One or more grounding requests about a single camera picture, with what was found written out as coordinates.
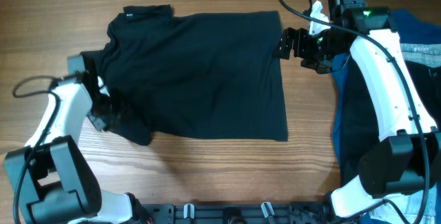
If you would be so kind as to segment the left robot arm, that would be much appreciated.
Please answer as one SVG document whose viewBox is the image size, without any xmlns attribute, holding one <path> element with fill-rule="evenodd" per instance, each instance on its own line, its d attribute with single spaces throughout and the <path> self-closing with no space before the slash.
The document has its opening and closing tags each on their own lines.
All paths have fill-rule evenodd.
<svg viewBox="0 0 441 224">
<path fill-rule="evenodd" d="M 93 59 L 68 58 L 69 74 L 48 76 L 48 106 L 34 135 L 6 154 L 15 223 L 144 223 L 148 212 L 132 194 L 103 191 L 78 148 L 84 119 L 122 135 L 125 110 L 97 74 Z"/>
</svg>

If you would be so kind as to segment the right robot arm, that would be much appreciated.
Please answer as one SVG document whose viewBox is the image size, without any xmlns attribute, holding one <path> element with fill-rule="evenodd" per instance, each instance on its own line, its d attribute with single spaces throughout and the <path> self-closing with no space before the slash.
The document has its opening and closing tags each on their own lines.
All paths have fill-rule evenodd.
<svg viewBox="0 0 441 224">
<path fill-rule="evenodd" d="M 279 59 L 301 58 L 319 74 L 334 71 L 335 56 L 347 52 L 367 85 L 378 122 L 379 144 L 364 154 L 358 175 L 329 192 L 321 223 L 352 223 L 397 198 L 422 193 L 420 221 L 429 190 L 440 178 L 440 131 L 424 107 L 404 62 L 398 27 L 387 7 L 364 0 L 328 0 L 329 14 L 311 2 L 300 17 L 308 28 L 287 28 L 276 48 Z"/>
</svg>

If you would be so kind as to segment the black t-shirt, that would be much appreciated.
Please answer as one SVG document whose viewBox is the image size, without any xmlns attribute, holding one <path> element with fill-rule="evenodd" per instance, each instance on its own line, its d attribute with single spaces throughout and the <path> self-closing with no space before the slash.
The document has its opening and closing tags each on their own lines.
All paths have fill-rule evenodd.
<svg viewBox="0 0 441 224">
<path fill-rule="evenodd" d="M 110 131 L 139 145 L 156 132 L 196 139 L 288 139 L 276 11 L 177 17 L 127 6 L 93 60 L 115 105 Z"/>
</svg>

